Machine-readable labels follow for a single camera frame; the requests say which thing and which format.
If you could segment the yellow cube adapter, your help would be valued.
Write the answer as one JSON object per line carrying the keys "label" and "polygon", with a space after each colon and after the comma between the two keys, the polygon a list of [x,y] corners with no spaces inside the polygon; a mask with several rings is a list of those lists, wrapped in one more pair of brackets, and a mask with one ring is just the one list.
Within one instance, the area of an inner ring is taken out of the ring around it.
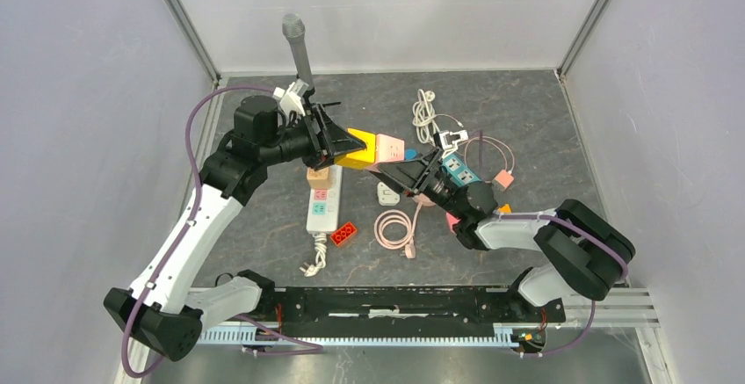
{"label": "yellow cube adapter", "polygon": [[344,168],[364,170],[376,163],[376,134],[347,127],[351,140],[343,142],[343,153],[335,157],[335,164]]}

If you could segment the orange cube adapter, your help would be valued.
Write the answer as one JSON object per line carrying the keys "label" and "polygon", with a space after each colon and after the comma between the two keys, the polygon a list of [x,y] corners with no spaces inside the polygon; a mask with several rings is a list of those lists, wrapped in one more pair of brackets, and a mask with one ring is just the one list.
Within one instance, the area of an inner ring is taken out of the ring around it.
{"label": "orange cube adapter", "polygon": [[319,170],[308,168],[306,179],[311,189],[328,190],[332,186],[333,179],[331,168],[326,167]]}

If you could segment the pink adapter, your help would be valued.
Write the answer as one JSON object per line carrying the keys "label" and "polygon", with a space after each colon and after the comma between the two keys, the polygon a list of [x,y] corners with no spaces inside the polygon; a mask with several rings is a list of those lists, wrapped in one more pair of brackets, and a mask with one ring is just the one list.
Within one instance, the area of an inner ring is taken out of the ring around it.
{"label": "pink adapter", "polygon": [[400,162],[405,159],[405,142],[386,134],[376,134],[375,158],[366,167],[369,171],[379,171],[381,163]]}

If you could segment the white long power strip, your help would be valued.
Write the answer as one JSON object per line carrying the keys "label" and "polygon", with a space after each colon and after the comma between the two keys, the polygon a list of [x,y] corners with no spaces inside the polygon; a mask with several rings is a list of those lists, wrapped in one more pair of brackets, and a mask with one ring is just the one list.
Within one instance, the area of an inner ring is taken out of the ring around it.
{"label": "white long power strip", "polygon": [[326,267],[328,240],[330,235],[339,227],[338,214],[341,202],[343,168],[338,165],[332,165],[330,168],[333,177],[331,188],[328,190],[310,188],[306,231],[313,238],[315,259],[312,263],[305,263],[300,268],[307,278],[315,276]]}

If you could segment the pink round socket with cable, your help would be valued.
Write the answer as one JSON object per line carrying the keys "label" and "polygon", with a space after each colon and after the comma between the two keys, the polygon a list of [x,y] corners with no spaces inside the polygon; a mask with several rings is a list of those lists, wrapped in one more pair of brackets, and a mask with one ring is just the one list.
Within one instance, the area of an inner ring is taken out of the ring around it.
{"label": "pink round socket with cable", "polygon": [[[415,234],[420,213],[424,208],[434,206],[434,203],[423,195],[417,195],[413,200],[416,203],[416,209],[411,216],[400,209],[388,209],[379,214],[373,223],[373,233],[377,244],[386,250],[399,250],[407,259],[416,258]],[[397,238],[387,236],[386,232],[389,228],[398,228],[402,236]]]}

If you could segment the pink adapter plug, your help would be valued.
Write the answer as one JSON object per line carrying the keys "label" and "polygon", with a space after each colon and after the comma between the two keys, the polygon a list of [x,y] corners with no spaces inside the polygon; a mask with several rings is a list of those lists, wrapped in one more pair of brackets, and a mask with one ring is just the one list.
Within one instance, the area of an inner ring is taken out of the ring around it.
{"label": "pink adapter plug", "polygon": [[450,213],[446,213],[445,218],[448,224],[448,228],[454,233],[454,226],[459,222],[459,219]]}

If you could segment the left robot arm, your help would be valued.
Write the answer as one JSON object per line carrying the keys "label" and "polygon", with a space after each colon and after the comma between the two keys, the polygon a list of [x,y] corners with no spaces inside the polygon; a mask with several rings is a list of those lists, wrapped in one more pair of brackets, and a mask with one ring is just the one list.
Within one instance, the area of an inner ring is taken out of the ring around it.
{"label": "left robot arm", "polygon": [[269,318],[271,280],[239,274],[201,296],[190,289],[227,225],[268,178],[269,167],[300,159],[314,170],[366,149],[340,127],[324,105],[301,102],[287,110],[274,98],[249,96],[234,126],[196,177],[190,202],[153,260],[127,289],[112,288],[104,306],[124,334],[122,352],[135,340],[170,361],[184,358],[201,333],[237,315]]}

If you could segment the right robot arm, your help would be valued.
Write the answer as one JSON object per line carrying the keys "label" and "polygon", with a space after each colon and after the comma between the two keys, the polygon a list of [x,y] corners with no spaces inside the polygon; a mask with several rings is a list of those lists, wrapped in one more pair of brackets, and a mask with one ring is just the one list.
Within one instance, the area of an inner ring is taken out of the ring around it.
{"label": "right robot arm", "polygon": [[530,250],[547,263],[516,280],[507,307],[529,321],[548,302],[577,293],[602,301],[624,280],[636,255],[622,233],[577,199],[533,213],[499,211],[492,185],[458,184],[442,162],[442,150],[415,158],[380,163],[373,175],[401,195],[423,195],[450,214],[452,232],[469,250]]}

